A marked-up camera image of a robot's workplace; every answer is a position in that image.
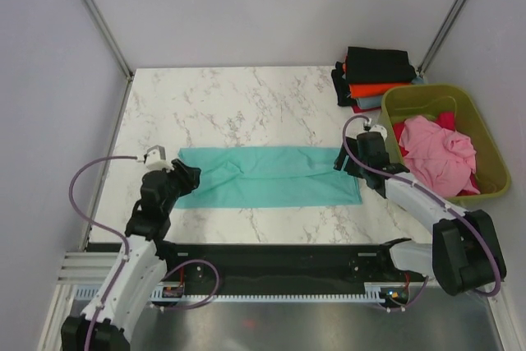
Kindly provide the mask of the teal t shirt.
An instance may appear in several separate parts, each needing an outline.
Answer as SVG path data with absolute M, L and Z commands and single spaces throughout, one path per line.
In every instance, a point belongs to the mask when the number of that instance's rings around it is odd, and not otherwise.
M 201 170 L 200 186 L 177 209 L 262 209 L 360 205 L 358 180 L 334 169 L 338 148 L 253 146 L 181 148 Z

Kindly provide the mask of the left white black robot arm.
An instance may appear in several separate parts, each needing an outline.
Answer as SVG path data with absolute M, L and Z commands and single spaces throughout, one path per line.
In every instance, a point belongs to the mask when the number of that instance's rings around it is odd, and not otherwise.
M 141 179 L 140 199 L 132 208 L 124 233 L 100 227 L 122 240 L 118 257 L 97 294 L 78 316 L 61 328 L 64 350 L 129 350 L 135 325 L 162 279 L 173 279 L 180 260 L 158 253 L 170 227 L 178 198 L 200 185 L 201 170 L 180 159 L 163 162 Z

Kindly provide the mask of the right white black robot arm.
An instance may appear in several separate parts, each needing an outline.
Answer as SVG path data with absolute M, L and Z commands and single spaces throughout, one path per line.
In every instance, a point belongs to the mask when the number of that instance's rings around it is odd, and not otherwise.
M 449 295 L 474 291 L 497 295 L 506 267 L 491 216 L 469 211 L 438 196 L 402 164 L 390 162 L 383 136 L 344 136 L 335 169 L 361 178 L 376 194 L 394 202 L 431 235 L 430 243 L 401 238 L 383 244 L 378 274 L 397 279 L 405 271 L 435 279 Z

